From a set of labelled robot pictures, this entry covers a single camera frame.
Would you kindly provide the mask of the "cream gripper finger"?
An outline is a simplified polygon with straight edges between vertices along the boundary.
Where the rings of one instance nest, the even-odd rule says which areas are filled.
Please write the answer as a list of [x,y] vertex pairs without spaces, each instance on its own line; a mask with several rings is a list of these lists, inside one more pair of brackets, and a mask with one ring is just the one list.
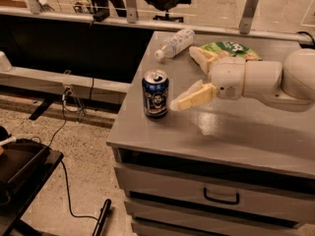
[[189,48],[189,54],[205,74],[210,72],[211,66],[214,62],[220,60],[221,58],[230,56],[230,54],[224,50],[221,50],[219,53],[215,53],[196,46],[191,46]]
[[196,106],[209,103],[217,96],[217,88],[212,83],[204,84],[202,80],[197,81],[189,89],[174,98],[169,108],[172,111],[182,111]]

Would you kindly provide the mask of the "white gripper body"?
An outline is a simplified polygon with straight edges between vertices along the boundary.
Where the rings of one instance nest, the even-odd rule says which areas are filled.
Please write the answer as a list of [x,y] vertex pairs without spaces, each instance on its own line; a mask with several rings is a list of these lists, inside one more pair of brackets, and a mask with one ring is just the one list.
[[239,99],[242,95],[245,60],[241,57],[224,57],[215,61],[208,74],[210,82],[217,88],[220,99]]

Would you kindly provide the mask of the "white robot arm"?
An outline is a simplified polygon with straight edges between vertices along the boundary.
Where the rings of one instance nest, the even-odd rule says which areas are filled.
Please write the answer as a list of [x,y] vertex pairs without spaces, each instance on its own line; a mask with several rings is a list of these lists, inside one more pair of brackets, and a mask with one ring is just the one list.
[[189,49],[208,77],[199,80],[170,102],[181,111],[210,102],[213,98],[254,98],[272,108],[303,112],[315,103],[315,50],[298,49],[279,61],[247,60],[218,56],[199,47]]

